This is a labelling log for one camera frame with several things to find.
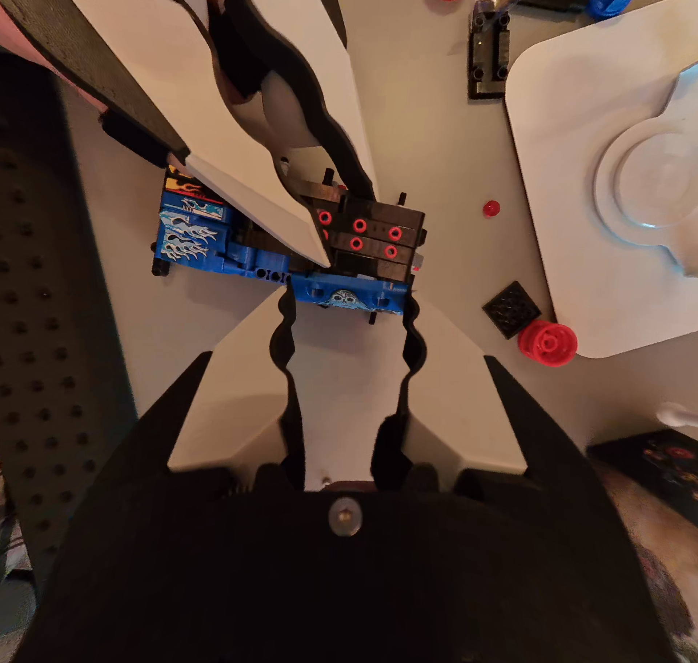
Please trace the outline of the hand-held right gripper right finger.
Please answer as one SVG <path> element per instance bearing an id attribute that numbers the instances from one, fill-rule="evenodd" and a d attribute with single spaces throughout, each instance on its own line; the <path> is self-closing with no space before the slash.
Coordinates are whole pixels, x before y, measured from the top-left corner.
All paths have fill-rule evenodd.
<path id="1" fill-rule="evenodd" d="M 527 463 L 484 352 L 434 305 L 409 291 L 396 410 L 380 424 L 371 458 L 379 491 L 399 491 L 415 466 L 438 487 L 456 488 L 466 470 L 522 476 Z"/>

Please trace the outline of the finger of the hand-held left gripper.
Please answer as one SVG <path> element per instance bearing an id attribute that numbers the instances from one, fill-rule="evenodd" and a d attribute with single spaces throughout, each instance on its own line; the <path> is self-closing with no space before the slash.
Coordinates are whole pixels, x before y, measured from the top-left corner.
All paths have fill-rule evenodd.
<path id="1" fill-rule="evenodd" d="M 272 142 L 320 146 L 349 191 L 376 201 L 376 173 L 338 0 L 209 0 L 221 67 L 261 92 Z"/>
<path id="2" fill-rule="evenodd" d="M 166 0 L 73 3 L 184 141 L 188 173 L 293 252 L 328 267 L 316 219 L 228 109 L 212 51 L 187 9 Z"/>

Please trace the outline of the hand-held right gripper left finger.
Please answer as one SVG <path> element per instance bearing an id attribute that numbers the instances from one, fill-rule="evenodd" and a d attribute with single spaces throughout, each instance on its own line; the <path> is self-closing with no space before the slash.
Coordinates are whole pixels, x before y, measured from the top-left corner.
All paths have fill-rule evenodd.
<path id="1" fill-rule="evenodd" d="M 288 369 L 296 320 L 292 287 L 279 287 L 214 348 L 168 469 L 224 468 L 250 489 L 257 470 L 281 466 L 303 491 L 306 452 L 300 402 Z"/>

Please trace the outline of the blue skull side panel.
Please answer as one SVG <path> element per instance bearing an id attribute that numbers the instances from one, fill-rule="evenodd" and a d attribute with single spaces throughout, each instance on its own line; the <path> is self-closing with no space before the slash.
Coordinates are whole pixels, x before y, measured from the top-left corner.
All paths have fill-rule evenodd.
<path id="1" fill-rule="evenodd" d="M 292 274 L 290 282 L 299 302 L 367 313 L 402 315 L 408 293 L 407 284 L 337 274 Z"/>

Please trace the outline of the blue flame toy brick truck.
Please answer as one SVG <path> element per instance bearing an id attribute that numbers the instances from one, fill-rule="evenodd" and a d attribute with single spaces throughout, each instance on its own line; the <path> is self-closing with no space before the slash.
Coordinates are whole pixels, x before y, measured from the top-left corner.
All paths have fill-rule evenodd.
<path id="1" fill-rule="evenodd" d="M 312 273 L 375 278 L 412 288 L 422 266 L 417 252 L 426 240 L 424 213 L 355 197 L 327 168 L 322 182 L 292 178 L 318 218 L 329 266 L 294 253 L 194 177 L 170 164 L 152 243 L 152 274 L 166 277 L 173 265 L 291 285 L 290 276 Z"/>

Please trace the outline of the person's left hand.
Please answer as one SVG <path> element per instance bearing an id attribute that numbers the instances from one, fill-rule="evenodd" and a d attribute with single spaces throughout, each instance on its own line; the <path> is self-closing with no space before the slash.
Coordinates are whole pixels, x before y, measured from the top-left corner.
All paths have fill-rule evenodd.
<path id="1" fill-rule="evenodd" d="M 10 53 L 17 55 L 18 57 L 22 57 L 31 63 L 38 64 L 51 71 L 57 76 L 57 78 L 72 86 L 74 90 L 83 97 L 84 100 L 90 103 L 93 107 L 97 108 L 100 114 L 103 114 L 109 110 L 107 105 L 79 88 L 65 75 L 59 72 L 56 67 L 53 66 L 45 57 L 43 57 L 42 54 L 36 48 L 34 48 L 30 41 L 24 36 L 8 13 L 5 12 L 3 7 L 1 7 L 1 47 Z"/>

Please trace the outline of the black square studded plate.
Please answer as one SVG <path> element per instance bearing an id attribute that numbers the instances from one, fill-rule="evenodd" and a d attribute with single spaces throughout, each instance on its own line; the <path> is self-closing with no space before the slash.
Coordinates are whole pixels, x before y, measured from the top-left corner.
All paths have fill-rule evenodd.
<path id="1" fill-rule="evenodd" d="M 532 322 L 541 310 L 519 281 L 513 281 L 482 306 L 482 310 L 502 336 L 510 341 Z"/>

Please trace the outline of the black holed brick plate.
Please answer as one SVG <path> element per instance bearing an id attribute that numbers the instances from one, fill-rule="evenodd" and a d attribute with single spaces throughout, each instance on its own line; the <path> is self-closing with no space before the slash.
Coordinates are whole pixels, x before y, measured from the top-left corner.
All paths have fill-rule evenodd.
<path id="1" fill-rule="evenodd" d="M 502 99 L 510 65 L 510 14 L 494 1 L 476 1 L 468 50 L 469 100 Z"/>

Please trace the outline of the dark toy set box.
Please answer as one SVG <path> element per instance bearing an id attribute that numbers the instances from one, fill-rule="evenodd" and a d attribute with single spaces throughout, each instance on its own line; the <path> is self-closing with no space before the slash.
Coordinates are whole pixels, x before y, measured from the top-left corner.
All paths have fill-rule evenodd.
<path id="1" fill-rule="evenodd" d="M 680 662 L 697 661 L 697 441 L 660 429 L 586 456 L 630 536 Z"/>

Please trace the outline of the black perforated floor mat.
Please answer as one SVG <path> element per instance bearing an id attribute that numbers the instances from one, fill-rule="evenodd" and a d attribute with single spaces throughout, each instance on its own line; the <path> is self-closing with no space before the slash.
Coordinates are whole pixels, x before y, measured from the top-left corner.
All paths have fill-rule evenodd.
<path id="1" fill-rule="evenodd" d="M 39 592 L 136 420 L 57 82 L 1 53 L 1 464 Z"/>

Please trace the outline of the small white plastic object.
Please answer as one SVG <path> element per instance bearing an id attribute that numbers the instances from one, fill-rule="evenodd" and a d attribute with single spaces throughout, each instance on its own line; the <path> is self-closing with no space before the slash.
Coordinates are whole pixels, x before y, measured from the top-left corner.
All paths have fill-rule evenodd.
<path id="1" fill-rule="evenodd" d="M 656 411 L 656 417 L 660 423 L 673 429 L 698 427 L 697 413 L 673 402 L 660 404 Z"/>

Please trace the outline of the clear round suction cup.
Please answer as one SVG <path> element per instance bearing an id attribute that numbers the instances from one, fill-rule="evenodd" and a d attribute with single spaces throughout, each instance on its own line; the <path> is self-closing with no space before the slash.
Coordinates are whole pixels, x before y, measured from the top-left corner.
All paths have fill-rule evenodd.
<path id="1" fill-rule="evenodd" d="M 615 201 L 629 222 L 675 226 L 697 210 L 697 145 L 681 133 L 653 135 L 628 150 L 614 180 Z"/>

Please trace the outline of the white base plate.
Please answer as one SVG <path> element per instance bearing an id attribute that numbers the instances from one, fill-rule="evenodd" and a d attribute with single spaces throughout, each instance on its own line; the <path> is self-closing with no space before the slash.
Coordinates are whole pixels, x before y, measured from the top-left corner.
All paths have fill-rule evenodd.
<path id="1" fill-rule="evenodd" d="M 664 0 L 526 50 L 506 84 L 521 174 L 558 321 L 599 359 L 697 330 L 697 278 L 618 239 L 595 174 L 608 146 L 658 116 L 697 63 L 697 0 Z"/>

